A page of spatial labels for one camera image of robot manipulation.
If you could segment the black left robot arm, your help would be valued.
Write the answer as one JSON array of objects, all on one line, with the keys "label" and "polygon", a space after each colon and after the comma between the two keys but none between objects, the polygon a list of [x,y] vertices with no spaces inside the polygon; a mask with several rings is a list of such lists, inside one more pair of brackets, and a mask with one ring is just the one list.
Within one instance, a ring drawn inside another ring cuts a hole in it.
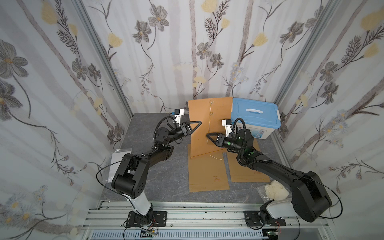
[{"label": "black left robot arm", "polygon": [[169,159],[174,151],[171,143],[192,135],[202,124],[201,121],[187,121],[161,127],[167,119],[163,118],[157,124],[151,150],[140,155],[125,154],[112,179],[112,188],[127,198],[139,216],[147,217],[153,211],[153,205],[144,193],[150,167]]}]

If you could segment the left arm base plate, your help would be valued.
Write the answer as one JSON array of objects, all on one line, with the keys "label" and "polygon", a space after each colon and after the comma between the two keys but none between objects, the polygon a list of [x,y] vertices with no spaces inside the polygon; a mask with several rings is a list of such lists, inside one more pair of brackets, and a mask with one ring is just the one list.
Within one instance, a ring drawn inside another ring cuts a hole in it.
[{"label": "left arm base plate", "polygon": [[167,224],[167,211],[154,211],[145,216],[135,213],[134,211],[129,212],[127,220],[124,222],[124,227],[165,227]]}]

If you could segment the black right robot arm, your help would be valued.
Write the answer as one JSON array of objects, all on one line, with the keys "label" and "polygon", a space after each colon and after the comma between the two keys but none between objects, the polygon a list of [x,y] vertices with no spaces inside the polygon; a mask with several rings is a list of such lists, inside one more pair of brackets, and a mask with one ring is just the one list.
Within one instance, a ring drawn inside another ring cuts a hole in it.
[{"label": "black right robot arm", "polygon": [[209,133],[206,137],[215,146],[236,154],[242,167],[268,175],[291,192],[289,199],[273,199],[260,207],[258,218],[261,224],[271,225],[285,217],[300,217],[312,223],[331,207],[332,200],[316,173],[293,170],[273,161],[254,148],[254,137],[249,130],[240,130],[236,136]]}]

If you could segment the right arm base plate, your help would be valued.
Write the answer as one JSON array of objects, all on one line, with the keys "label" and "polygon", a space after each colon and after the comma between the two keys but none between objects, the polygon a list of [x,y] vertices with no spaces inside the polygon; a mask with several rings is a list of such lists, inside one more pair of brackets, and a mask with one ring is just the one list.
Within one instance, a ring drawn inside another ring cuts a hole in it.
[{"label": "right arm base plate", "polygon": [[244,211],[245,222],[248,227],[285,227],[284,218],[273,219],[264,211]]}]

